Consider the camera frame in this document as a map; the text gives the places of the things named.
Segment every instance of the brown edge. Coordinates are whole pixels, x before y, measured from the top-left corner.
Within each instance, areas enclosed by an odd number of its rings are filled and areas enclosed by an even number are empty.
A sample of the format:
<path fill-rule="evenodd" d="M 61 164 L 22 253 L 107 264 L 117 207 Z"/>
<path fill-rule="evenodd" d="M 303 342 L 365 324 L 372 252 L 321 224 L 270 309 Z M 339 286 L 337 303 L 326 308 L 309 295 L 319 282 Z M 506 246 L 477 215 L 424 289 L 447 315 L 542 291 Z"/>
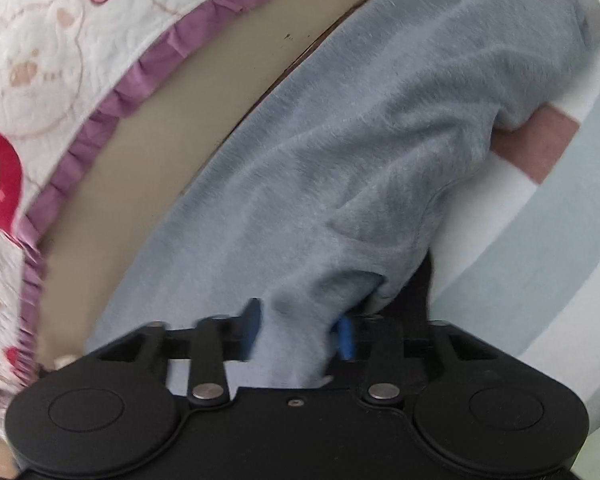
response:
<path fill-rule="evenodd" d="M 289 65 L 286 70 L 272 83 L 271 86 L 269 86 L 269 88 L 267 88 L 267 90 L 264 92 L 264 94 L 262 94 L 259 99 L 249 108 L 249 110 L 247 111 L 247 113 L 245 113 L 240 120 L 236 123 L 236 125 L 232 128 L 232 130 L 229 132 L 229 134 L 222 140 L 222 142 L 220 142 L 218 144 L 218 146 L 216 146 L 215 150 L 213 151 L 213 153 L 211 153 L 211 155 L 209 156 L 209 158 L 206 160 L 206 163 L 202 165 L 202 167 L 199 168 L 199 170 L 196 171 L 196 173 L 194 174 L 194 176 L 192 177 L 191 181 L 189 182 L 189 184 L 185 187 L 185 189 L 182 191 L 182 193 L 186 192 L 187 189 L 189 189 L 189 186 L 193 183 L 193 181 L 195 181 L 195 179 L 200 175 L 200 173 L 206 168 L 206 165 L 208 164 L 208 162 L 214 157 L 214 155 L 218 152 L 218 150 L 222 147 L 222 145 L 225 143 L 225 141 L 231 137 L 231 135 L 234 133 L 234 131 L 238 128 L 238 126 L 240 126 L 242 124 L 242 122 L 248 117 L 249 114 L 251 114 L 260 104 L 261 102 L 264 101 L 264 99 L 266 99 L 266 97 L 271 94 L 271 92 L 274 91 L 274 89 L 280 84 L 282 83 L 287 76 L 289 76 L 289 74 L 291 74 L 293 72 L 293 70 L 295 70 L 305 59 L 307 59 L 312 53 L 314 53 L 314 51 L 322 44 L 322 42 L 324 40 L 327 39 L 327 37 L 337 28 L 340 26 L 340 24 L 342 22 L 344 22 L 350 15 L 352 15 L 356 10 L 358 10 L 360 7 L 362 7 L 364 4 L 366 4 L 369 0 L 360 0 L 358 3 L 354 4 L 347 12 L 345 12 L 342 16 L 340 16 L 332 25 L 331 27 L 327 28 L 327 30 L 325 30 L 320 36 L 318 36 L 318 38 L 311 44 L 309 45 L 306 50 L 300 54 L 300 56 L 298 56 L 298 58 L 291 64 Z"/>

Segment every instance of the circular cap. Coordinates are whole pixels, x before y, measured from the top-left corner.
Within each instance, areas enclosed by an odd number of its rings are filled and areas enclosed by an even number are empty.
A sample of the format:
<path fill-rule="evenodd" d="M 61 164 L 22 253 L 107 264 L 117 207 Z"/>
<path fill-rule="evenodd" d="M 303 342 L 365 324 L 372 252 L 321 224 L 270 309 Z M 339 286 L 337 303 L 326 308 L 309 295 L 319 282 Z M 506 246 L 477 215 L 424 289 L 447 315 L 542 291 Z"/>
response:
<path fill-rule="evenodd" d="M 177 420 L 171 393 L 138 365 L 83 358 L 17 395 L 5 428 L 18 461 L 34 471 L 94 478 L 147 459 Z"/>
<path fill-rule="evenodd" d="M 531 368 L 502 370 L 506 383 L 494 370 L 463 368 L 429 384 L 413 410 L 424 440 L 459 466 L 504 478 L 540 476 L 572 458 L 588 430 L 580 399 Z"/>
<path fill-rule="evenodd" d="M 369 395 L 378 400 L 391 400 L 400 395 L 400 388 L 391 383 L 372 384 Z"/>
<path fill-rule="evenodd" d="M 224 388 L 220 384 L 202 383 L 194 387 L 191 393 L 197 399 L 212 400 L 224 394 Z"/>

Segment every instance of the cartoon print blanket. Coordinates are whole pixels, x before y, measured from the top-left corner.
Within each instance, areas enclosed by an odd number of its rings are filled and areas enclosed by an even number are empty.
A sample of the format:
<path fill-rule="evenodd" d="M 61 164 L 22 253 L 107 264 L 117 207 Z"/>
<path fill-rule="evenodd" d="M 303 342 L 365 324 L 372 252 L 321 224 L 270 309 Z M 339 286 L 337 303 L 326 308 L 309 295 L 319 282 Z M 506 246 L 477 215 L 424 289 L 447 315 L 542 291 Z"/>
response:
<path fill-rule="evenodd" d="M 32 367 L 18 339 L 36 257 L 22 235 L 27 211 L 130 67 L 206 1 L 0 0 L 0 390 L 26 384 Z"/>

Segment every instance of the red print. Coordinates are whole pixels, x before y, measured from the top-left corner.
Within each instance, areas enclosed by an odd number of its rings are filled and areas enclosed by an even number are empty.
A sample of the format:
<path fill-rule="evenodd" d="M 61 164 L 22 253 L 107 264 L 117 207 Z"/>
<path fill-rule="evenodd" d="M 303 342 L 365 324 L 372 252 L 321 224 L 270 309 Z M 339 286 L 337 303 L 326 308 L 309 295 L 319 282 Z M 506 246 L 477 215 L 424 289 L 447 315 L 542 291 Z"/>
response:
<path fill-rule="evenodd" d="M 22 165 L 11 143 L 0 134 L 0 229 L 11 233 L 22 193 Z"/>

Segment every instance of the reddish-brown patch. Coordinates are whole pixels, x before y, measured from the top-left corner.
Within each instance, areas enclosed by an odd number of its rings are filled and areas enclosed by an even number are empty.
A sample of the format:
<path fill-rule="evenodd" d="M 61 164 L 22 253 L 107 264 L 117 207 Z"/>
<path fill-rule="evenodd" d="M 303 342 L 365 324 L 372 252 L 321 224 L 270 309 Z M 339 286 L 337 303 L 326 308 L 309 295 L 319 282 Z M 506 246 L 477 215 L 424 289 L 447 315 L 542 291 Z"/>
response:
<path fill-rule="evenodd" d="M 580 125 L 551 105 L 542 105 L 514 132 L 495 131 L 491 151 L 540 184 L 554 168 Z"/>

